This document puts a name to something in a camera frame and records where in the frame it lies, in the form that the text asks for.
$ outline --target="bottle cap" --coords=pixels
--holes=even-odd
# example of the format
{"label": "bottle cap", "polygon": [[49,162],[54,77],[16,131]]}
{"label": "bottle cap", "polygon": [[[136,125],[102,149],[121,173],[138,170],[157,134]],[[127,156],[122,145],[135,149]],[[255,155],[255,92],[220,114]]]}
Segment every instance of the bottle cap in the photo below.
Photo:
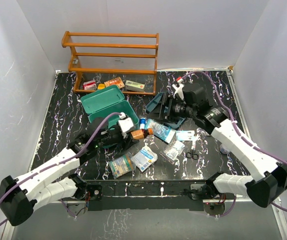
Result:
{"label": "bottle cap", "polygon": [[149,135],[153,135],[154,134],[154,131],[153,131],[152,128],[148,128],[147,130],[148,130]]}

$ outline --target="teal container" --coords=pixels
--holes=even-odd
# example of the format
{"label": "teal container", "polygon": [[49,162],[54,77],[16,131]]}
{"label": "teal container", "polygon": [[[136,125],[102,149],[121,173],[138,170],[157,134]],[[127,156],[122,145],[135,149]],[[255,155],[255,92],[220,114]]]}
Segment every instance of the teal container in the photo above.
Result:
{"label": "teal container", "polygon": [[[113,112],[124,112],[132,119],[136,129],[139,128],[139,118],[129,102],[125,100],[125,95],[116,85],[83,96],[81,103],[85,112],[89,115],[90,122],[95,118],[105,118]],[[117,124],[118,120],[119,116],[117,115],[109,118],[109,128]]]}

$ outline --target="blue package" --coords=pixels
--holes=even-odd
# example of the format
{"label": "blue package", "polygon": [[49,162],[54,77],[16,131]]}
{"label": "blue package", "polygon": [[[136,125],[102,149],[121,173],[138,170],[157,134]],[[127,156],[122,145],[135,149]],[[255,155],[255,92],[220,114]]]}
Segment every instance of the blue package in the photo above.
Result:
{"label": "blue package", "polygon": [[152,119],[148,119],[145,129],[152,128],[153,135],[160,138],[161,140],[165,141],[166,143],[170,143],[176,134],[176,131],[172,128],[162,125]]}

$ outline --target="wooden rack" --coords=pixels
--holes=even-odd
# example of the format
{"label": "wooden rack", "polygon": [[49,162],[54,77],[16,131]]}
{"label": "wooden rack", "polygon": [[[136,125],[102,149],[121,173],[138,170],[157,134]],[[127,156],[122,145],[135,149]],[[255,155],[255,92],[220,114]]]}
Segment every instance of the wooden rack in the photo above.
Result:
{"label": "wooden rack", "polygon": [[[83,37],[82,42],[74,42],[73,36]],[[126,43],[91,43],[91,37],[112,37],[112,38],[150,38],[155,39],[154,44],[126,44]],[[83,73],[107,73],[107,74],[136,74],[136,75],[153,75],[153,91],[152,92],[135,92],[123,91],[124,94],[136,95],[156,95],[157,81],[157,56],[159,46],[159,34],[127,34],[127,33],[88,33],[88,32],[69,32],[66,31],[61,41],[62,47],[70,47],[71,58],[68,64],[69,72],[76,72],[76,81],[73,88],[75,93],[92,93],[94,90],[80,89]],[[76,48],[81,47],[82,52],[78,52]],[[150,49],[155,50],[154,54],[129,54],[129,53],[95,53],[85,52],[88,48],[115,48],[115,49]],[[89,68],[82,67],[80,56],[83,57],[113,57],[113,58],[136,58],[136,59],[154,59],[154,69],[117,69],[117,68]]]}

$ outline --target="black marble table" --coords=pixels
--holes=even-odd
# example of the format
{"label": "black marble table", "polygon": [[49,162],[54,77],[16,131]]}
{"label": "black marble table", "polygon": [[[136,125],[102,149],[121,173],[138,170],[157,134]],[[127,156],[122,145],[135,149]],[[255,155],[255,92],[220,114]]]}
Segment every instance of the black marble table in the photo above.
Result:
{"label": "black marble table", "polygon": [[[186,71],[163,71],[157,75],[157,93],[172,92],[171,83],[179,76],[186,74]],[[223,102],[230,107],[236,117],[240,129],[240,117],[232,93],[232,88],[226,71],[207,71],[215,81],[217,89]],[[50,105],[45,118],[38,149],[32,163],[32,169],[45,163],[57,155],[67,143],[86,131],[90,125],[85,113],[79,94],[73,93],[75,73],[59,73],[57,75],[54,91],[50,100]],[[98,83],[107,79],[121,77],[123,80],[136,81],[136,75],[122,74],[92,74],[87,78],[93,78]],[[188,82],[198,82],[206,89],[206,94],[211,105],[217,105],[215,92],[211,83],[202,75],[192,75],[186,79]],[[153,99],[152,96],[125,95],[134,111],[139,116],[146,116],[146,105]],[[211,136],[206,136],[202,129],[198,128],[191,119],[187,119],[179,130],[195,130],[198,136],[196,151],[199,154],[198,160],[185,158],[184,153],[179,156],[177,164],[170,164],[160,152],[167,146],[155,136],[148,136],[145,140],[132,146],[128,152],[136,154],[143,146],[149,146],[151,150],[158,154],[158,160],[145,172],[141,173],[138,168],[134,172],[129,172],[118,181],[195,181],[206,180],[214,173],[222,171],[233,175],[247,175],[246,168],[236,159],[233,154],[223,155],[219,151],[220,142]],[[188,149],[191,142],[184,142]],[[101,150],[98,156],[90,159],[80,166],[75,172],[86,181],[113,180],[113,175],[109,167],[109,161],[119,157],[122,153],[115,147],[109,150]]]}

